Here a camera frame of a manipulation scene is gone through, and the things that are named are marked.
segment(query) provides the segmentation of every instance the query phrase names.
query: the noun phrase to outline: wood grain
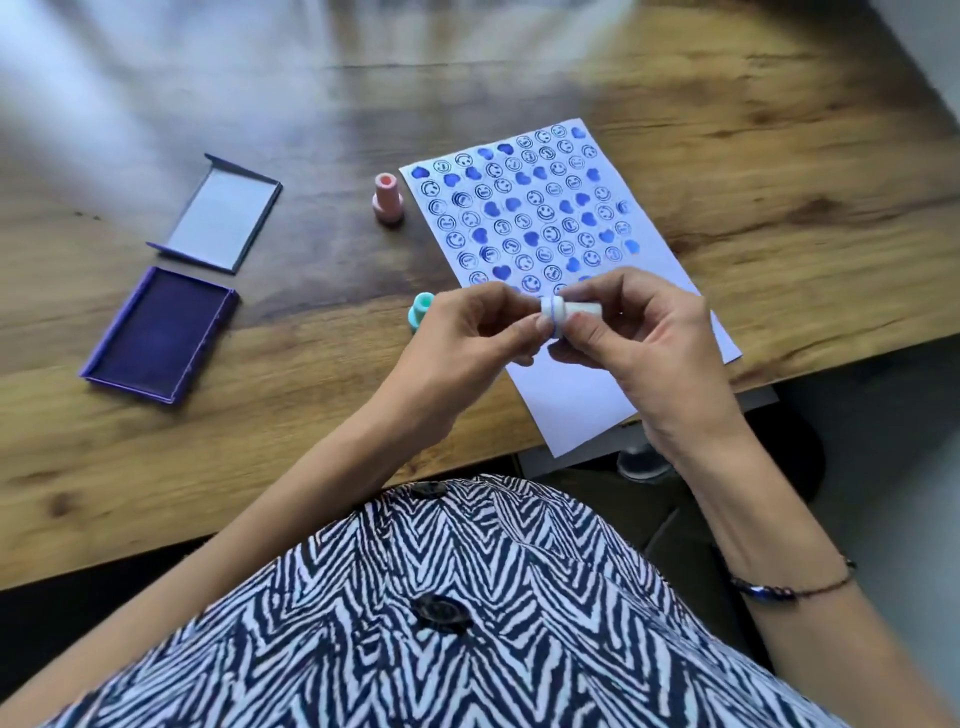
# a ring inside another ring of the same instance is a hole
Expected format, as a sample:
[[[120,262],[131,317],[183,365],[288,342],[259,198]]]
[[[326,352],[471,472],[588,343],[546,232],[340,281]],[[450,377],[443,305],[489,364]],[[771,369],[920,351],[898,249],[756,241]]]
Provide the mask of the wood grain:
[[[0,29],[2,587],[227,523],[456,285],[417,210],[376,225],[373,175],[571,116],[744,351],[737,388],[960,331],[960,136],[869,12],[26,5]],[[239,289],[231,331],[183,409],[88,389],[203,152],[285,185],[235,279],[200,272]],[[502,377],[397,478],[540,442]]]

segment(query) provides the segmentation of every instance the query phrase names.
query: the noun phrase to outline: purple ink pad case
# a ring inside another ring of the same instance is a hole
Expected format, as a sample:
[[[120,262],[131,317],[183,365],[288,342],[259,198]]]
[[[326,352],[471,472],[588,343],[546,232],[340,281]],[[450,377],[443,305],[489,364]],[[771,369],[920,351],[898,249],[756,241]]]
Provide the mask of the purple ink pad case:
[[[232,288],[151,267],[80,376],[176,404],[239,301]]]

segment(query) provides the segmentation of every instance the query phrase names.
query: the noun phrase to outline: blue ink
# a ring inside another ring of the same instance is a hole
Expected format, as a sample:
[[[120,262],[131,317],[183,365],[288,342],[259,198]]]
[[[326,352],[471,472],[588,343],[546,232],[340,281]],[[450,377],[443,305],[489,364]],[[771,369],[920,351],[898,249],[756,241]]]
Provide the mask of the blue ink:
[[[537,293],[540,290],[540,279],[536,276],[524,276],[520,285],[527,293]]]
[[[480,261],[477,260],[477,256],[473,253],[460,253],[457,255],[457,262],[460,263],[461,268],[470,270],[471,268],[476,268]]]

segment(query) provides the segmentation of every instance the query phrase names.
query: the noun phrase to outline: shirt button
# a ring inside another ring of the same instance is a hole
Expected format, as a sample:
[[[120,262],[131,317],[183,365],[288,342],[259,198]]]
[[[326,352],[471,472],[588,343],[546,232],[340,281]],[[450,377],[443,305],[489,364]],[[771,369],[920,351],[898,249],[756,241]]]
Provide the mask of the shirt button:
[[[446,483],[441,480],[425,480],[410,486],[410,494],[419,498],[437,498],[446,495]]]
[[[467,606],[449,596],[425,594],[418,596],[410,605],[420,622],[420,626],[430,627],[438,632],[461,634],[473,625]]]

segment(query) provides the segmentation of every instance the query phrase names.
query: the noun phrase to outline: bracelet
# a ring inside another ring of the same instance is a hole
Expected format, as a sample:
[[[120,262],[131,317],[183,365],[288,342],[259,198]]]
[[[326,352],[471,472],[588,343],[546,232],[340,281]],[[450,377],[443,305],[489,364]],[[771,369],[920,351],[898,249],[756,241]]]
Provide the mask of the bracelet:
[[[730,583],[733,584],[739,592],[757,601],[798,601],[810,596],[834,592],[840,589],[840,587],[845,587],[850,584],[853,581],[853,575],[856,573],[856,563],[846,556],[843,557],[843,560],[847,565],[847,575],[840,581],[825,587],[820,587],[819,589],[807,589],[798,592],[797,590],[790,589],[790,587],[763,587],[757,584],[751,584],[749,581],[744,581],[739,576],[731,576]]]

